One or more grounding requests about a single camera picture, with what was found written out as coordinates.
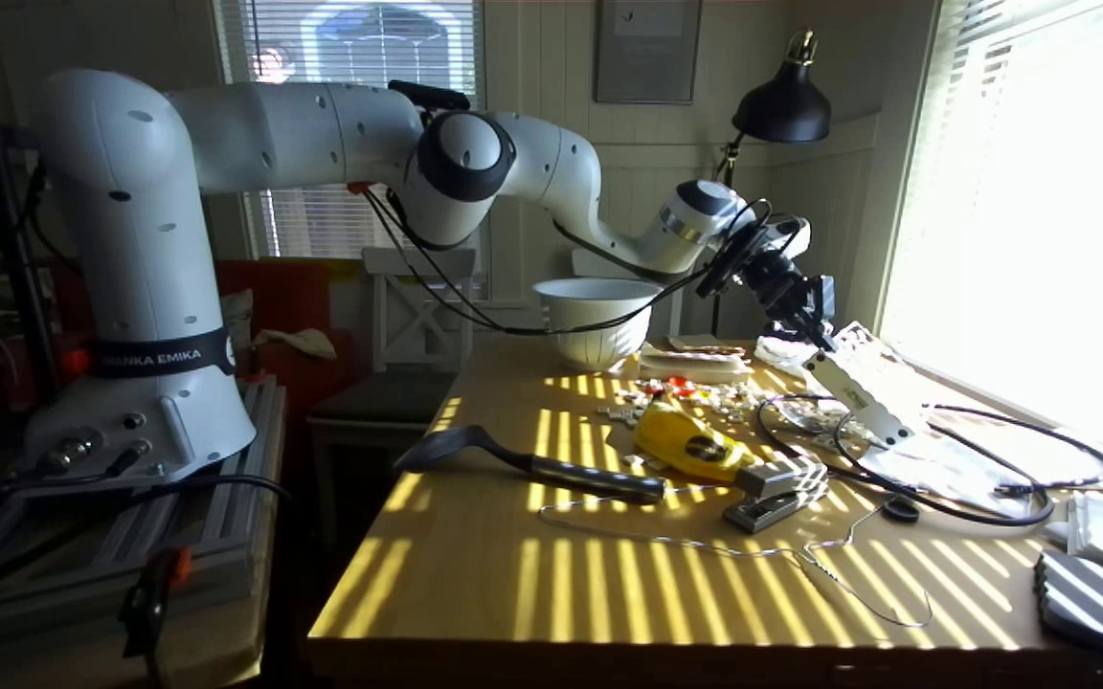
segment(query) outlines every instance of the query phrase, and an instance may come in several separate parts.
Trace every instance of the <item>yellow tool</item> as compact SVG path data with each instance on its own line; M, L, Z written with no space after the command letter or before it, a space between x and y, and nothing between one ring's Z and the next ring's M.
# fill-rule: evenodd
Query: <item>yellow tool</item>
M676 400L652 400L639 414L635 449L645 460L664 462L686 479L723 481L723 486L735 486L735 474L759 462L759 455L744 439L710 427L709 421L694 418Z

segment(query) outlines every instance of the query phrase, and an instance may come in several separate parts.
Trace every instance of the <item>window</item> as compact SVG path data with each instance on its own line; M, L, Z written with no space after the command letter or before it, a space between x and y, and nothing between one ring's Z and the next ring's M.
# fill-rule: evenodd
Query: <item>window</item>
M476 0L224 5L224 34L248 55L236 79L416 79L476 95ZM359 256L385 240L371 205L342 182L259 191L248 224L266 256Z
M1103 0L943 0L880 331L1103 439Z

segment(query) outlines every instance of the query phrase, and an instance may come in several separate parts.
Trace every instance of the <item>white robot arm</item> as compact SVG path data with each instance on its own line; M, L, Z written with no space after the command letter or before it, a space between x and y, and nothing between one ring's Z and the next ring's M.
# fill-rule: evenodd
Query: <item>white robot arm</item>
M59 474L184 479L252 439L223 331L199 191L382 182L422 245L478 229L496 195L547 205L576 245L682 277L749 217L710 178L682 182L643 236L596 217L587 136L527 115L422 120L403 90L224 83L160 95L123 74L47 79L34 141L72 224L95 314L90 379L36 408L21 462Z

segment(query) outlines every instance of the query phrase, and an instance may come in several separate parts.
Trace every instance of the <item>lamp shade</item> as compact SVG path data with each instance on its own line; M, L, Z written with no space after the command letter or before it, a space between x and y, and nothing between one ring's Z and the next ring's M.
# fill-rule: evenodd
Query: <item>lamp shade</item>
M811 83L811 30L790 51L778 75L749 86L732 115L732 127L763 141L818 141L827 136L829 102Z

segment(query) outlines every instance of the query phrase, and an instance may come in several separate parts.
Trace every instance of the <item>bowl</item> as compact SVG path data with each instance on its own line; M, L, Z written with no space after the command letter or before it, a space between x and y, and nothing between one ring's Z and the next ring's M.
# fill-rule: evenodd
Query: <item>bowl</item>
M543 298L547 329L560 361L576 370L608 370L633 357L652 329L652 298L658 283L645 279L543 279L530 287Z

